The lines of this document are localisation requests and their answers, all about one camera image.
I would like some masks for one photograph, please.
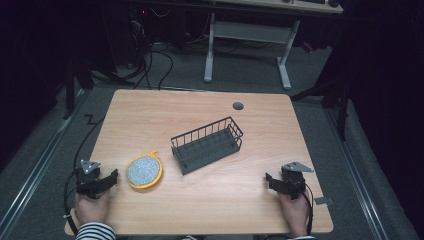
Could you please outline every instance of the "gray carpet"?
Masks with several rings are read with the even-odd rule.
[[[261,49],[241,47],[229,54],[220,52],[230,51],[231,46],[218,46],[219,53],[215,55],[212,83],[204,83],[202,80],[206,50],[201,44],[191,45],[184,51],[167,48],[165,45],[155,46],[155,49],[165,49],[163,53],[173,59],[173,68],[162,83],[164,89],[174,87],[289,95],[313,86],[331,52],[331,49],[325,49],[307,54],[302,49],[292,49],[287,69],[293,88],[287,92],[282,89],[275,63],[279,49],[277,45],[267,45]],[[148,74],[149,83],[153,88],[159,84],[169,67],[170,60],[167,57],[153,54],[152,69]],[[44,177],[16,225],[11,229],[9,239],[73,239],[66,236],[63,230],[65,225],[65,220],[62,218],[63,184],[72,171],[72,162],[80,144],[93,127],[88,124],[88,117],[85,115],[92,115],[93,122],[101,119],[107,111],[114,91],[119,88],[124,87],[97,82],[95,88],[88,93],[87,99],[70,122]],[[147,82],[143,80],[139,89],[146,88],[148,88]],[[13,161],[0,175],[1,216],[6,214],[51,136],[63,123],[61,119],[65,113],[63,91],[58,96],[58,100],[59,103],[55,109],[40,121]],[[348,176],[337,136],[332,132],[333,126],[328,122],[319,103],[315,101],[316,98],[309,98],[309,100],[311,101],[295,102],[294,107],[324,195],[331,197],[334,201],[334,204],[329,206],[334,230],[331,233],[316,236],[319,239],[330,240],[374,239]],[[388,238],[418,239],[381,172],[375,156],[369,149],[352,106],[349,108],[349,115],[346,125],[346,143],[376,203]],[[100,126],[89,136],[77,159],[89,159],[99,130]],[[141,239],[161,239],[161,237],[147,236]]]

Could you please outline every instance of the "metal wire basket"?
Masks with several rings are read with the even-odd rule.
[[[171,138],[183,175],[240,150],[243,132],[226,117]]]

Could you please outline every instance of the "hand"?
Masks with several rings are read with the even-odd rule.
[[[303,195],[291,200],[290,196],[278,193],[283,205],[283,216],[289,224],[290,231],[294,237],[308,235],[306,231],[306,221],[308,220],[309,205]]]
[[[91,199],[75,193],[75,213],[81,225],[89,222],[104,223],[108,212],[110,189],[103,192],[99,199]]]

